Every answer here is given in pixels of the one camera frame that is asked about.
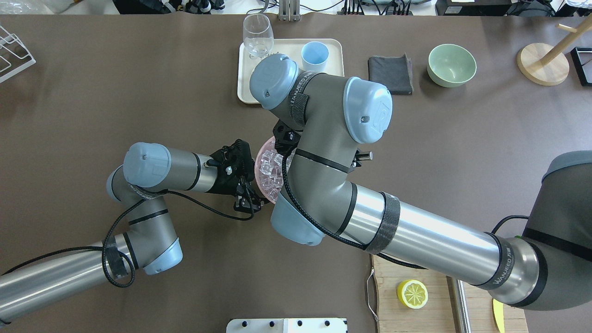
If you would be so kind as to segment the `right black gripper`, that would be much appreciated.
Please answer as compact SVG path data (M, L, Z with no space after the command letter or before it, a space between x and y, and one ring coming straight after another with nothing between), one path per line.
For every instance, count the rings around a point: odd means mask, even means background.
M321 156L317 156L316 154L306 152L302 149L297 149L298 142L301 138L301 135L298 131L293 130L281 120L279 120L275 126L273 127L273 136L275 137L275 144L274 148L277 153L285 156L288 151L294 148L294 154L306 158L307 160L312 160L317 162L318 164L325 165L332 169L337 169L343 173L351 173L354 171L355 168L361 167L362 161L371 161L373 160L373 153L369 152L362 152L361 150L357 149L355 156L352 160L352 163L349 167L343 166L338 164L337 162L327 160Z

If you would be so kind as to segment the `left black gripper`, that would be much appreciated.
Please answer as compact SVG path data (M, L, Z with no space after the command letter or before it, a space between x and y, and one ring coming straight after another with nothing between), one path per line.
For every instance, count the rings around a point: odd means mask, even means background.
M207 192L235 196L235 211L247 214L260 211L265 198L250 185L254 180L254 161L249 143L237 139L210 154L210 160L213 162L207 161L207 165L216 168L216 179Z

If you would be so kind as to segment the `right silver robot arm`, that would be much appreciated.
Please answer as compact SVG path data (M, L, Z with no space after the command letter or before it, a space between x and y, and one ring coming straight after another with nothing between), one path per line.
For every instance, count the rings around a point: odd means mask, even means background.
M509 74L394 103L359 78L258 64L250 90L302 137L273 227L317 245L321 227L488 291L560 310L591 300L590 109Z

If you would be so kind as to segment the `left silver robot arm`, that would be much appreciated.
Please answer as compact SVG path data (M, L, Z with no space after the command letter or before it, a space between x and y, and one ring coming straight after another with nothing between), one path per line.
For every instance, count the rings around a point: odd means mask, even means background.
M262 206L253 180L250 146L241 139L212 154L133 144L106 182L123 213L102 241L53 251L2 274L1 325L103 282L126 288L139 270L154 275L179 264L183 253L164 196L187 198L186 191L231 195L234 210L246 216L216 214L249 221Z

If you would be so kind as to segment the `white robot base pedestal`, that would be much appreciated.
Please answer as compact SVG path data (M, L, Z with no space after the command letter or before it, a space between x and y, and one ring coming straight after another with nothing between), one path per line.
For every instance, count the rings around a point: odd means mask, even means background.
M227 333L347 333L346 318L259 318L235 319Z

